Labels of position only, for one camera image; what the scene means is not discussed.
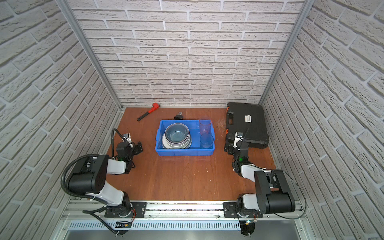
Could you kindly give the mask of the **left robot arm base plate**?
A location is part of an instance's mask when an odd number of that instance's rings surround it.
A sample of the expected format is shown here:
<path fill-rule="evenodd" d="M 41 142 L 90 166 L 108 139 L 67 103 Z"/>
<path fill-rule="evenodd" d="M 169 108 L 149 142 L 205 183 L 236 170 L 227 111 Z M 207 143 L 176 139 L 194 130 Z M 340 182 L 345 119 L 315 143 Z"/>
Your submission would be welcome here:
<path fill-rule="evenodd" d="M 130 202 L 127 206 L 107 207 L 105 218 L 143 218 L 146 212 L 146 202 Z"/>

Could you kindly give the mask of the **right robot arm base plate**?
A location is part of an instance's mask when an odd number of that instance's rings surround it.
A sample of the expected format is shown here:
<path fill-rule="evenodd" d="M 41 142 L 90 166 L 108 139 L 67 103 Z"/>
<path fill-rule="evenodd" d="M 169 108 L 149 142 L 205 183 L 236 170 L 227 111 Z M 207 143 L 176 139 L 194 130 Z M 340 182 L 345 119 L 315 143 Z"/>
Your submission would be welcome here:
<path fill-rule="evenodd" d="M 223 211 L 225 218 L 263 218 L 264 215 L 259 210 L 243 209 L 235 202 L 224 202 Z"/>

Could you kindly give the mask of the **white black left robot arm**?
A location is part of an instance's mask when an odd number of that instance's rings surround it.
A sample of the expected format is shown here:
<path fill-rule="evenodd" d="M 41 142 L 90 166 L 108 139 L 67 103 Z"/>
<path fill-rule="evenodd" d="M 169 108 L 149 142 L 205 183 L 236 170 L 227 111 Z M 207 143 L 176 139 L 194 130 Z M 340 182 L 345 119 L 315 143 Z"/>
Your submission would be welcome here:
<path fill-rule="evenodd" d="M 97 154 L 81 156 L 63 171 L 61 187 L 70 196 L 96 200 L 117 215 L 128 215 L 132 209 L 128 194 L 109 184 L 107 175 L 129 174 L 136 167 L 134 156 L 142 152 L 141 142 L 124 141 L 117 145 L 116 157 Z"/>

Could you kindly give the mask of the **dark blue ceramic bowl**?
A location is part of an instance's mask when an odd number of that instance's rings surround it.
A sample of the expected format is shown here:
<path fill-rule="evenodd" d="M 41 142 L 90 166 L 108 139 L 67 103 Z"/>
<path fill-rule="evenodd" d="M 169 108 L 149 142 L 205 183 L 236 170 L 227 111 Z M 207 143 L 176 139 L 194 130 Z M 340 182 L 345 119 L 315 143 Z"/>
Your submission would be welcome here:
<path fill-rule="evenodd" d="M 168 142 L 172 144 L 181 144 L 189 137 L 188 127 L 181 123 L 174 123 L 166 128 L 165 136 Z"/>

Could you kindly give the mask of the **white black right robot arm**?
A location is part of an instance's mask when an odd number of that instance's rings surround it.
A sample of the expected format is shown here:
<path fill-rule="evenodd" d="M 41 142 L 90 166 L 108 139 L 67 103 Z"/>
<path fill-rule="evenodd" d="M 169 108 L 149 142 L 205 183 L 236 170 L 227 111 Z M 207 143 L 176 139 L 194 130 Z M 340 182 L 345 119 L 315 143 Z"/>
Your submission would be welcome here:
<path fill-rule="evenodd" d="M 225 145 L 225 151 L 233 155 L 234 172 L 255 184 L 255 193 L 240 195 L 237 207 L 241 210 L 256 210 L 262 214 L 294 212 L 296 203 L 285 173 L 282 170 L 267 170 L 252 164 L 248 150 L 249 144 L 243 140 L 235 145 Z"/>

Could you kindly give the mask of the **frosted tall plastic tumbler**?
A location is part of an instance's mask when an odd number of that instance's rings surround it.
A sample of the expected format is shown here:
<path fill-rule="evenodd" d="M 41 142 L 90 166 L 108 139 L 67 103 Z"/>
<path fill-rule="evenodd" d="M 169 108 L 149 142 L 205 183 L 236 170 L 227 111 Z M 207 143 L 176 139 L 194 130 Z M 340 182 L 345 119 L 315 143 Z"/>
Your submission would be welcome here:
<path fill-rule="evenodd" d="M 200 137 L 200 145 L 203 149 L 210 149 L 213 146 L 214 137 L 211 134 L 205 133 Z"/>

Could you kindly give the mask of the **clear glass cup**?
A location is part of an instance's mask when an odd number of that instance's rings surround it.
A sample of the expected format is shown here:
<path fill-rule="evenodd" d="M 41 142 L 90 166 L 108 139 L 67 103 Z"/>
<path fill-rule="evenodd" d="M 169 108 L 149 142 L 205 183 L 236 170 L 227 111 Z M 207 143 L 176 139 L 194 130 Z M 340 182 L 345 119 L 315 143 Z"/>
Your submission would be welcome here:
<path fill-rule="evenodd" d="M 212 121 L 209 118 L 199 119 L 200 134 L 211 134 Z"/>

